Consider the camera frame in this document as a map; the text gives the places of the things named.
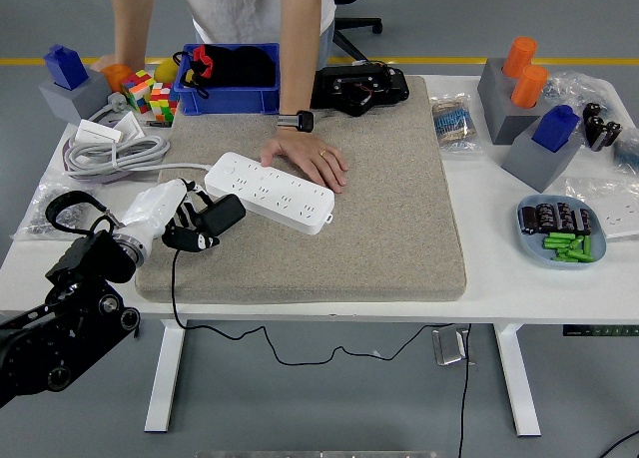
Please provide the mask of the person's left hand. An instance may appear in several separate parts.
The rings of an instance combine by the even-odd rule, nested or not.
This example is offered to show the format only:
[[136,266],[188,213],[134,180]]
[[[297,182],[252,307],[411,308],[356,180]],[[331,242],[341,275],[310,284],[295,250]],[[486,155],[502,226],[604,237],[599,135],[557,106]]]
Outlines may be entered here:
[[270,167],[276,156],[288,159],[311,182],[331,189],[336,194],[340,194],[346,186],[346,159],[338,148],[326,143],[315,133],[277,127],[261,149],[261,165]]

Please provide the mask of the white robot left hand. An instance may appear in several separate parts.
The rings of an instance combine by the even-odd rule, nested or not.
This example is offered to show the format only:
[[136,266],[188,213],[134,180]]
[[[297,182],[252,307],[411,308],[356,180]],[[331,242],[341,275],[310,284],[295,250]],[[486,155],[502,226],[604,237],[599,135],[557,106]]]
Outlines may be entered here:
[[207,206],[213,204],[201,186],[183,179],[138,194],[123,217],[124,225],[114,233],[114,240],[139,262],[146,259],[158,237],[167,247],[188,252],[217,245],[219,240],[204,224],[189,194],[197,195]]

